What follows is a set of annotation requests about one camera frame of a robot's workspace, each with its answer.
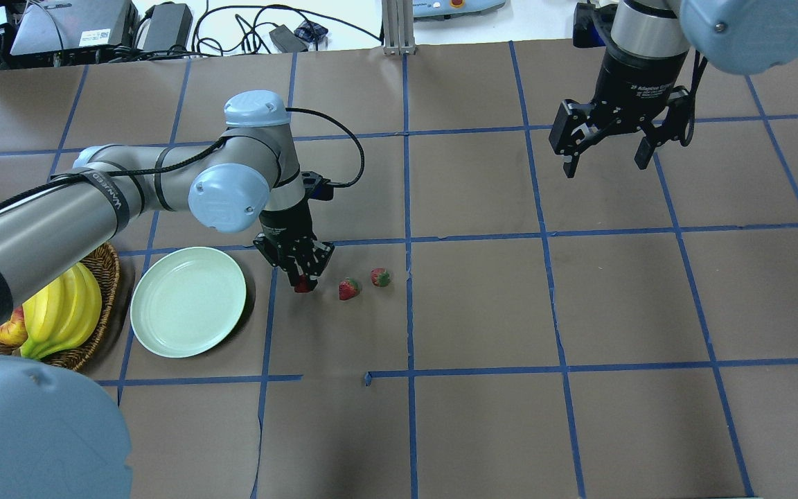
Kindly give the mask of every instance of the wicker basket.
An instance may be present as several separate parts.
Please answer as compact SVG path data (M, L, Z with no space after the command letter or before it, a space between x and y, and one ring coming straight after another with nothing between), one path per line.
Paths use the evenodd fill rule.
M98 326L91 333L91 337L85 343L76 348L58 351L42 359L42 362L51 366L66 367L78 371L85 366L88 359L91 359L99 345L107 334L107 323L110 313L113 310L113 303L116 299L116 289L119 286L119 255L110 243L104 243L91 252L89 256L82 259L82 264L94 274L100 286L100 293L103 295L103 305L100 310L100 320ZM0 355L12 355L17 350L6 344L0 343Z

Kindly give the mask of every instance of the strawberry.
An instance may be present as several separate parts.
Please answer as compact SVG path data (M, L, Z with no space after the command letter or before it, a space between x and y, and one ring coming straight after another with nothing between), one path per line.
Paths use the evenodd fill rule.
M338 297L349 300L359 295L359 283L351 278L346 278L338 284Z
M376 268L371 271L371 284L378 288L387 286L387 284L390 284L390 280L392 280L390 272L385 268Z

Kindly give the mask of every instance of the sticker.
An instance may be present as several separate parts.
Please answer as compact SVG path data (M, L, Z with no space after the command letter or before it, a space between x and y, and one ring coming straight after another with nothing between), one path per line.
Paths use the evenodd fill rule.
M79 47L92 47L94 45L105 44L110 40L111 29L92 29L82 31L82 38L79 39Z

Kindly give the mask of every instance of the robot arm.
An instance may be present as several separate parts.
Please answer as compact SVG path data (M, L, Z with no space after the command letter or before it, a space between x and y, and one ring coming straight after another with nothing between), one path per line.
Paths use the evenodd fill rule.
M707 60L739 75L794 60L798 1L620 0L617 6L599 9L580 3L574 45L598 46L594 39L605 45L595 95L585 104L564 100L550 132L567 177L576 173L583 152L611 135L645 134L635 156L640 170L659 146L671 140L687 146ZM687 89L675 81L691 45L698 56L693 85ZM654 124L664 110L663 123Z
M301 172L278 95L237 95L225 113L230 128L209 148L89 148L53 187L0 211L0 324L150 209L189 209L227 233L260 218L254 245L296 291L313 290L335 247L314 235L308 199L332 192L319 175Z

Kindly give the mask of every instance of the white plate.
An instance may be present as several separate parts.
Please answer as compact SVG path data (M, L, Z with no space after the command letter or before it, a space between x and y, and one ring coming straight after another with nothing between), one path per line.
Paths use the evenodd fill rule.
M190 357L230 334L245 299L245 276L235 260L213 247L187 247L140 279L131 298L131 326L152 353Z

